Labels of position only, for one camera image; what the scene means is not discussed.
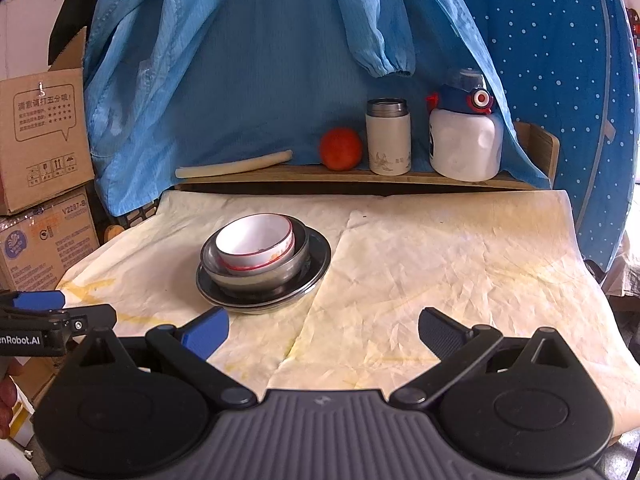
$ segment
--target screw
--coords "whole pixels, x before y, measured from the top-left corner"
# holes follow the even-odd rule
[[[222,393],[220,394],[220,398],[232,406],[242,406],[243,404],[247,404],[252,400],[253,396],[254,394],[251,391],[242,387],[226,388],[222,390]]]
[[[413,388],[411,386],[407,386],[405,388],[400,388],[394,394],[396,400],[402,402],[403,404],[420,404],[427,400],[427,396],[420,388]]]

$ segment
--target blue polka dot fabric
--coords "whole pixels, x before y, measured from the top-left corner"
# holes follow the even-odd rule
[[[560,139],[554,187],[571,199],[578,244],[603,270],[630,207],[638,69],[621,0],[465,0],[515,121]]]

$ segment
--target stainless steel bowl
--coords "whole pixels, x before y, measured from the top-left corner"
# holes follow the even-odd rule
[[[265,292],[282,286],[300,272],[309,253],[309,233],[306,226],[297,218],[291,216],[287,216],[287,218],[293,224],[295,249],[291,259],[281,266],[253,276],[230,274],[222,265],[216,249],[216,237],[222,231],[219,229],[202,246],[200,251],[202,268],[221,288],[228,290],[235,296]]]

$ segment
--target box label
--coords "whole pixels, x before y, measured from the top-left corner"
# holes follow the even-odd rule
[[[15,140],[23,142],[55,132],[68,139],[76,126],[75,91],[71,84],[50,86],[14,96]]]
[[[43,347],[44,340],[40,331],[2,330],[0,331],[0,346]]]
[[[15,260],[27,248],[27,237],[20,229],[9,233],[4,241],[4,254],[10,260]]]
[[[63,156],[57,156],[45,160],[34,166],[27,168],[27,185],[29,187],[37,186],[43,182],[71,173],[78,169],[75,153],[67,153]]]
[[[9,272],[17,290],[47,290],[55,288],[59,281],[53,273],[53,265],[49,262],[37,266],[15,266],[11,267]]]

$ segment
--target cardboard box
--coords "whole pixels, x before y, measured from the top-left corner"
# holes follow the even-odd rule
[[[0,214],[53,198],[94,177],[81,30],[48,72],[0,81]]]
[[[63,367],[65,359],[66,356],[32,357],[24,364],[22,373],[14,377],[14,382],[35,408]]]
[[[0,288],[54,289],[69,267],[97,248],[83,187],[0,218]]]

